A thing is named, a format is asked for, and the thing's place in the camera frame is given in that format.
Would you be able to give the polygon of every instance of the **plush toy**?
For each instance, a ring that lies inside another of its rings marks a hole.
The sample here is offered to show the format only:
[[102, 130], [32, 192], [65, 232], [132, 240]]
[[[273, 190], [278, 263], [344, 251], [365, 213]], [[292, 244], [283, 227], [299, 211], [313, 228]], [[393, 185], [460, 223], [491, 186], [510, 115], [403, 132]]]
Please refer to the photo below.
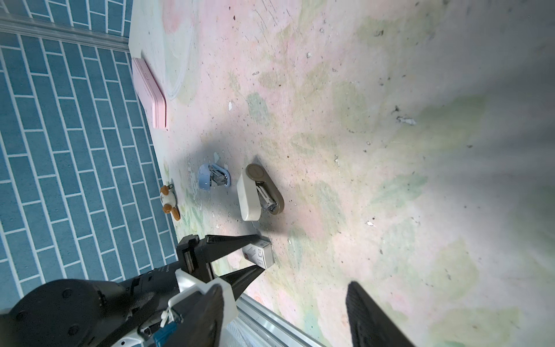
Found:
[[174, 192], [170, 190], [172, 188], [173, 184], [163, 185], [162, 188], [160, 188], [160, 201], [162, 202], [162, 209], [164, 210], [164, 213], [171, 212], [171, 215], [175, 220], [180, 220], [181, 215], [177, 209], [177, 199], [175, 198]]

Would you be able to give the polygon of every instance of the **pink box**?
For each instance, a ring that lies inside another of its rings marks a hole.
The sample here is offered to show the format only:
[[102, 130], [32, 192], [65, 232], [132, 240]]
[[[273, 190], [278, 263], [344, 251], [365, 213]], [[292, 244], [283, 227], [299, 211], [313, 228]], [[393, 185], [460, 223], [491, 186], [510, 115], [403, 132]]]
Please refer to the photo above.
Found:
[[146, 61], [141, 58], [132, 59], [133, 86], [141, 104], [151, 120], [151, 126], [163, 129], [166, 123], [166, 100], [164, 94], [154, 80]]

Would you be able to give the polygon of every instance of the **table surface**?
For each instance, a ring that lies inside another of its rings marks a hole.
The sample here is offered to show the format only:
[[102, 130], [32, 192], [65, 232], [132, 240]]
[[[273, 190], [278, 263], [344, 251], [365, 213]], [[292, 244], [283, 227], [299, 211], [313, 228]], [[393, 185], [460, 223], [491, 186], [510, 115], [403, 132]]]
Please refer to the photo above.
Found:
[[[178, 239], [269, 236], [276, 264], [246, 292], [325, 345], [351, 345], [351, 280], [419, 346], [548, 345], [553, 7], [136, 0], [129, 47], [166, 96], [151, 135]], [[230, 188], [199, 190], [210, 162]], [[235, 185], [253, 162], [286, 202], [247, 223]]]

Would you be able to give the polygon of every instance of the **brown plush ear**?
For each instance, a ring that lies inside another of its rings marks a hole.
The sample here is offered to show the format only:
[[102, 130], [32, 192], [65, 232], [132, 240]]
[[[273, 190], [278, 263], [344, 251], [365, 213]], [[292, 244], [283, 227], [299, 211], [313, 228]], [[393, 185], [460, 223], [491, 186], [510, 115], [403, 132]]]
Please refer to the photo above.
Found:
[[171, 209], [171, 215], [174, 217], [175, 220], [180, 220], [181, 219], [181, 215], [179, 214], [179, 210], [176, 207]]

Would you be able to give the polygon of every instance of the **stapler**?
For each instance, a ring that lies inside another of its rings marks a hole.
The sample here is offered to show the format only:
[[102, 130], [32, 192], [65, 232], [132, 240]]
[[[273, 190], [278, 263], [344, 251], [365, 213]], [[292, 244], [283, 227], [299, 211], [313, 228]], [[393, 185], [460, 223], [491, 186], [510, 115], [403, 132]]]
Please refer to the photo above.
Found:
[[231, 185], [231, 176], [229, 175], [229, 171], [216, 163], [203, 164], [199, 168], [199, 188], [210, 190], [212, 182], [216, 185], [229, 187]]
[[273, 215], [283, 212], [283, 197], [260, 165], [249, 164], [241, 173], [237, 194], [243, 220], [259, 220], [263, 210]]

